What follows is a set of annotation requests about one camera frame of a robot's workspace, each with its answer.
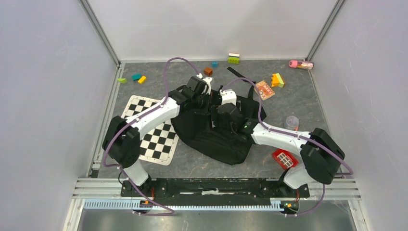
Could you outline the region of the black student backpack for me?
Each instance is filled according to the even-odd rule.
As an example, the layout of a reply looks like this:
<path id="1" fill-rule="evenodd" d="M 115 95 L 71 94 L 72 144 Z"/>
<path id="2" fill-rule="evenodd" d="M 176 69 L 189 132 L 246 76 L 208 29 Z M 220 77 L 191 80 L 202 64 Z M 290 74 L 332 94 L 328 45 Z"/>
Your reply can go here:
<path id="1" fill-rule="evenodd" d="M 221 106 L 220 90 L 212 90 L 211 107 Z M 253 99 L 255 88 L 251 86 L 246 97 L 237 95 L 236 106 L 243 103 L 244 111 L 254 112 L 260 105 Z M 179 138 L 198 152 L 228 165 L 237 165 L 245 161 L 253 144 L 244 143 L 230 131 L 213 127 L 210 115 L 198 115 L 192 110 L 181 112 L 171 119 Z"/>

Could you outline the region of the clear round glitter jar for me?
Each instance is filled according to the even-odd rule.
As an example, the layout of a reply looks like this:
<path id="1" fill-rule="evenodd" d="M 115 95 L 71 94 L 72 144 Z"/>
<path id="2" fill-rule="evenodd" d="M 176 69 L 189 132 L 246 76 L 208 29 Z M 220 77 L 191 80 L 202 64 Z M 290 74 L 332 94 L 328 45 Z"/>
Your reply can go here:
<path id="1" fill-rule="evenodd" d="M 300 124 L 300 120 L 297 117 L 291 115 L 285 119 L 284 127 L 285 129 L 288 129 L 288 130 L 298 131 L 299 124 Z"/>

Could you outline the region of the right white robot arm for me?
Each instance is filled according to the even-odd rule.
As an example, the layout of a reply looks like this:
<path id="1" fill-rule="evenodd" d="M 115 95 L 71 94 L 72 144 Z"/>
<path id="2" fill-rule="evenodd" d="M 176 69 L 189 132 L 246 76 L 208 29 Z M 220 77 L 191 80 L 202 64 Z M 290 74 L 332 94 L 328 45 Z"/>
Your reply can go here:
<path id="1" fill-rule="evenodd" d="M 278 191 L 283 196 L 291 196 L 302 185 L 313 181 L 331 184 L 344 163 L 344 152 L 325 130 L 301 132 L 269 125 L 263 121 L 264 110 L 260 105 L 249 113 L 244 111 L 243 103 L 238 106 L 225 103 L 213 106 L 211 115 L 216 127 L 230 131 L 244 143 L 272 146 L 301 157 L 300 164 L 281 176 Z"/>

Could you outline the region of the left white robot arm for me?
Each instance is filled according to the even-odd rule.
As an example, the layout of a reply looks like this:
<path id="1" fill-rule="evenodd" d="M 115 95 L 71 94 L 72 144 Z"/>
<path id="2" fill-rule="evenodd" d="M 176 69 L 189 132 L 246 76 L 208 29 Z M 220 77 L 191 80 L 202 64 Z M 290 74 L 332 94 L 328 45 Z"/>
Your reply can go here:
<path id="1" fill-rule="evenodd" d="M 127 119 L 113 117 L 102 143 L 104 166 L 108 167 L 107 156 L 111 157 L 115 160 L 114 166 L 133 182 L 134 192 L 146 196 L 151 191 L 151 183 L 139 160 L 141 140 L 148 132 L 181 112 L 206 108 L 212 81 L 211 77 L 192 76 L 187 85 L 170 91 L 160 102 L 143 112 Z"/>

